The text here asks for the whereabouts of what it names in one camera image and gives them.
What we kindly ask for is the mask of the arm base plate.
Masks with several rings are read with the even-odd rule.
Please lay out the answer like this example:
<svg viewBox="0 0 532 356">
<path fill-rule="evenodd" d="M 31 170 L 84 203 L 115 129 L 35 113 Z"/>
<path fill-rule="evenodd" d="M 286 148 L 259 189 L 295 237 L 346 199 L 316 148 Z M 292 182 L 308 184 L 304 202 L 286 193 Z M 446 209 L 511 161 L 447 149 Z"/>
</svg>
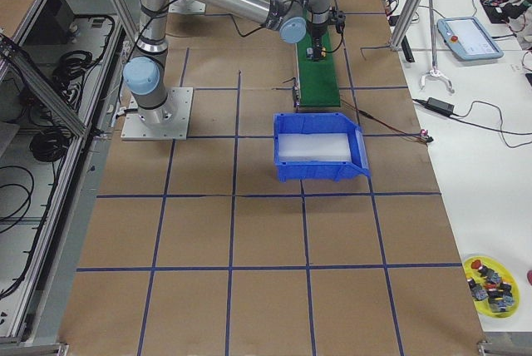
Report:
<svg viewBox="0 0 532 356">
<path fill-rule="evenodd" d="M 166 103 L 154 110 L 137 105 L 132 96 L 121 132 L 124 141 L 186 140 L 194 90 L 192 87 L 167 87 Z"/>
</svg>

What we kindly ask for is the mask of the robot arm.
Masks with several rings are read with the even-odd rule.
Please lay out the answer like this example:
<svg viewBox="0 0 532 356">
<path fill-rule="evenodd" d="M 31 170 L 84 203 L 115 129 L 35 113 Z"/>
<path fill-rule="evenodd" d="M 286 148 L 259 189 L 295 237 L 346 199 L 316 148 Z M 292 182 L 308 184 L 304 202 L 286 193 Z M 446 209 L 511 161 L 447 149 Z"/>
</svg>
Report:
<svg viewBox="0 0 532 356">
<path fill-rule="evenodd" d="M 178 116 L 178 106 L 163 83 L 167 18 L 170 10 L 199 15 L 214 6 L 231 17 L 256 22 L 261 29 L 279 33 L 290 44 L 311 39 L 311 58 L 328 54 L 323 37 L 331 26 L 344 28 L 342 12 L 332 0 L 140 0 L 140 31 L 133 58 L 126 63 L 123 78 L 136 103 L 140 122 L 146 126 L 168 125 Z"/>
</svg>

